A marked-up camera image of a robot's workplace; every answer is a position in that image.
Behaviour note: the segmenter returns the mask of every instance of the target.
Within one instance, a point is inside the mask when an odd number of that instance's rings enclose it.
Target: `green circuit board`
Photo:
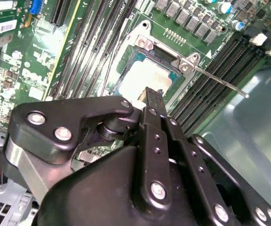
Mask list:
[[[55,98],[83,97],[82,94],[94,79],[94,71],[97,65],[104,57],[103,50],[107,48],[111,38],[115,35],[113,29],[108,30],[108,36],[101,47],[101,51],[97,52],[94,59],[91,58],[93,62],[89,63],[83,60],[80,67],[75,67],[78,56],[72,55],[72,51],[76,49],[76,46],[81,49],[85,45],[82,37],[88,32],[87,29],[82,30],[81,28],[84,26],[89,29],[89,25],[95,21],[99,7],[105,1],[94,1],[94,3],[90,0],[72,1],[66,12],[64,24],[61,26],[51,23],[56,2],[56,0],[43,1],[40,13],[30,15],[32,1],[18,1],[18,6],[22,4],[24,8],[17,19],[22,20],[23,18],[24,23],[29,17],[31,20],[30,24],[25,24],[24,27],[21,26],[20,29],[16,29],[12,41],[0,49],[0,128],[7,128],[11,110],[18,104]],[[118,5],[122,9],[120,13],[125,10],[125,5],[132,3],[130,0],[120,2],[123,3]],[[199,67],[205,69],[212,59],[220,53],[222,46],[235,33],[235,30],[231,27],[231,21],[238,19],[245,24],[245,27],[249,27],[255,22],[262,23],[267,28],[268,34],[271,35],[270,3],[265,0],[252,1],[252,6],[245,12],[240,7],[246,5],[249,1],[234,1],[235,6],[239,7],[234,7],[229,14],[218,13],[217,8],[220,2],[206,4],[204,1],[195,0],[190,1],[190,6],[185,9],[183,5],[186,1],[184,0],[167,1],[167,6],[163,10],[155,7],[157,2],[152,0],[138,0],[136,2],[132,13],[128,15],[127,24],[120,36],[120,41],[123,41],[127,34],[133,31],[143,20],[148,20],[151,23],[151,36],[182,56],[186,57],[193,52],[198,52],[201,57]],[[115,4],[117,4],[116,1],[109,0],[107,2],[106,8],[101,14],[100,26],[96,27],[93,39],[90,43],[87,43],[90,47],[95,46],[98,38],[103,35],[103,25],[113,16],[112,10],[114,10]],[[179,7],[174,16],[168,16],[167,11],[171,4],[176,4]],[[204,23],[208,31],[216,34],[214,40],[208,43],[205,37],[195,34],[197,28],[190,31],[185,28],[185,25],[176,22],[180,10],[184,9],[190,16],[197,18],[199,25]],[[256,16],[256,13],[260,10],[265,13],[262,17]],[[120,13],[118,20],[111,24],[113,28],[119,26],[120,20],[123,19],[120,17]],[[208,20],[204,20],[206,15],[209,15]],[[118,74],[122,73],[134,50],[134,46],[129,46],[126,49],[116,67]],[[102,64],[102,69],[88,94],[89,97],[100,95],[108,63],[109,59]],[[71,74],[73,72],[75,75],[72,85],[66,93],[61,93],[63,87],[60,87],[60,82],[66,83],[69,79],[72,79]],[[85,72],[88,74],[84,78],[82,75]],[[199,76],[200,74],[195,74],[191,82],[183,87],[184,92],[195,83]],[[106,94],[111,91],[117,79],[117,75],[110,75]],[[169,92],[174,93],[180,84],[181,81],[178,81]],[[71,93],[77,89],[80,89],[80,95],[71,96]]]

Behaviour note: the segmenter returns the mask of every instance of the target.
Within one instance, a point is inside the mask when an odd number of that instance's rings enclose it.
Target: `black ram slot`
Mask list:
[[[58,27],[64,24],[66,15],[69,11],[71,1],[56,0],[50,22]]]
[[[226,61],[229,57],[229,54],[239,45],[239,41],[231,40],[229,41],[224,48],[222,49],[222,55],[217,55],[216,58],[210,63],[207,67],[206,71],[209,73],[214,73],[214,71],[218,68],[220,64]],[[193,87],[189,90],[189,92],[183,97],[181,102],[173,109],[171,112],[171,116],[176,118],[178,114],[185,108],[190,101],[196,96],[196,94],[201,90],[201,88],[208,82],[209,78],[205,75],[201,75],[198,80],[195,82]]]
[[[232,79],[231,83],[237,86],[259,61],[259,57],[253,58],[253,60],[248,65],[246,65],[246,67],[238,74],[238,76],[235,76]],[[185,130],[183,130],[184,134],[186,136],[190,136],[196,130],[196,128],[216,109],[216,107],[222,104],[230,92],[231,90],[229,88],[224,87],[223,91],[218,94],[218,98],[214,98],[214,100],[209,104],[208,107],[205,108],[203,112],[197,112],[199,115],[194,121],[187,121],[188,126]]]
[[[243,54],[246,51],[246,47],[242,45],[237,45],[237,48],[234,49],[233,52],[229,53],[228,58],[225,57],[224,61],[220,62],[219,64],[216,64],[217,67],[210,70],[211,73],[213,73],[216,77],[222,79],[225,75],[225,72],[227,72],[231,66],[233,66],[237,60],[239,59],[239,56]],[[176,115],[175,119],[178,122],[183,122],[186,118],[184,117],[184,112],[188,112],[191,114],[192,112],[189,111],[189,109],[195,109],[198,104],[203,100],[203,98],[208,95],[211,88],[216,84],[217,82],[215,80],[206,78],[206,82],[203,84],[202,87],[199,88],[199,91],[197,91],[196,96],[191,99],[191,103],[188,103],[186,106],[183,106],[181,111]]]
[[[254,53],[249,51],[245,55],[241,57],[241,60],[231,69],[228,71],[227,77],[224,79],[227,82],[231,82],[235,77],[237,77],[244,66],[251,61],[251,58],[254,56]],[[220,83],[216,83],[212,88],[212,91],[206,95],[203,103],[196,106],[196,111],[187,116],[180,124],[182,125],[183,131],[186,131],[189,125],[195,121],[201,114],[203,114],[204,110],[211,105],[211,103],[220,95],[220,93],[224,90],[225,86]]]

